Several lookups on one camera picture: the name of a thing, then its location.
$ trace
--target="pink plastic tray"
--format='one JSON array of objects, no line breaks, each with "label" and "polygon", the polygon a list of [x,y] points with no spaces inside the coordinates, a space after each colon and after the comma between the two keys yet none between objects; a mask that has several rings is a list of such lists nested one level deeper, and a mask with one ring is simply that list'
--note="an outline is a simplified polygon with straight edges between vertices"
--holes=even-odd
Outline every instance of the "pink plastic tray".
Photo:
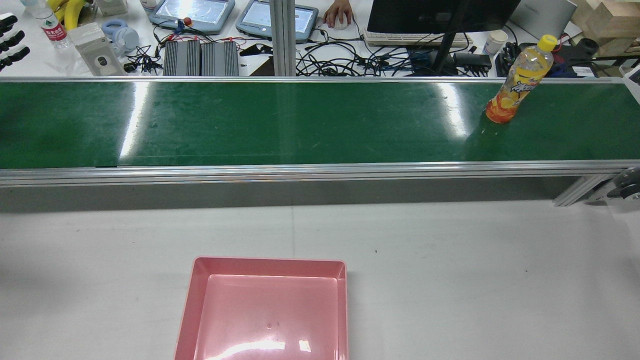
[{"label": "pink plastic tray", "polygon": [[175,360],[348,360],[341,261],[197,258]]}]

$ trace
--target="yellow bottle cap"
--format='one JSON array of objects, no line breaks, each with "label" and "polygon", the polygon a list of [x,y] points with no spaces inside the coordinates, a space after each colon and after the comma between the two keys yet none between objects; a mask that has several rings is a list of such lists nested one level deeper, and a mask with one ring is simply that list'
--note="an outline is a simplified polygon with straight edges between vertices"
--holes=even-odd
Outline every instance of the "yellow bottle cap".
[{"label": "yellow bottle cap", "polygon": [[538,42],[538,47],[542,51],[551,51],[554,49],[554,47],[556,47],[557,43],[558,43],[558,39],[556,39],[555,36],[544,35],[542,36],[542,38],[540,38],[540,41]]}]

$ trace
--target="tablet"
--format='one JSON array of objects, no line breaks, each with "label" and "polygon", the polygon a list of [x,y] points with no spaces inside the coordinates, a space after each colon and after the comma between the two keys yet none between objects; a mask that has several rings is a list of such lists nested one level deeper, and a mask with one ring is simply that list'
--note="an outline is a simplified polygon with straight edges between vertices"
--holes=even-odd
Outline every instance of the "tablet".
[{"label": "tablet", "polygon": [[[318,9],[296,5],[296,43],[309,39]],[[250,0],[236,22],[238,31],[255,37],[271,38],[271,10],[268,0]]]},{"label": "tablet", "polygon": [[149,21],[162,28],[175,29],[176,20],[190,17],[192,28],[215,35],[235,4],[234,0],[164,0],[151,12]]}]

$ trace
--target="computer mouse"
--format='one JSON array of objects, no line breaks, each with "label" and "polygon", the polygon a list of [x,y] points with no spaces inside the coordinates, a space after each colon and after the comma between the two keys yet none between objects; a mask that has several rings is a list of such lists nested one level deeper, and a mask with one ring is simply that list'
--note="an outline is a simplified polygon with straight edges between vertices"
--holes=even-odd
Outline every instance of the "computer mouse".
[{"label": "computer mouse", "polygon": [[333,23],[333,28],[336,30],[344,30],[349,26],[347,23],[347,15],[342,14],[342,22],[340,22],[340,15],[335,17],[335,22]]}]

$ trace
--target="metal bracket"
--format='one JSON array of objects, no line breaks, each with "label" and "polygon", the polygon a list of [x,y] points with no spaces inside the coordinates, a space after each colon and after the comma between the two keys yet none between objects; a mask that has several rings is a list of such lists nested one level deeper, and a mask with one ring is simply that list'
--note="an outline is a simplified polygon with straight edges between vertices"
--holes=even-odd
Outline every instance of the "metal bracket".
[{"label": "metal bracket", "polygon": [[640,167],[628,168],[593,191],[587,202],[597,204],[612,200],[640,199]]},{"label": "metal bracket", "polygon": [[296,75],[296,5],[294,0],[271,0],[271,36],[275,76]]},{"label": "metal bracket", "polygon": [[580,200],[585,194],[591,191],[596,185],[614,177],[614,174],[598,174],[582,176],[576,180],[569,189],[554,199],[555,206],[569,206]]}]

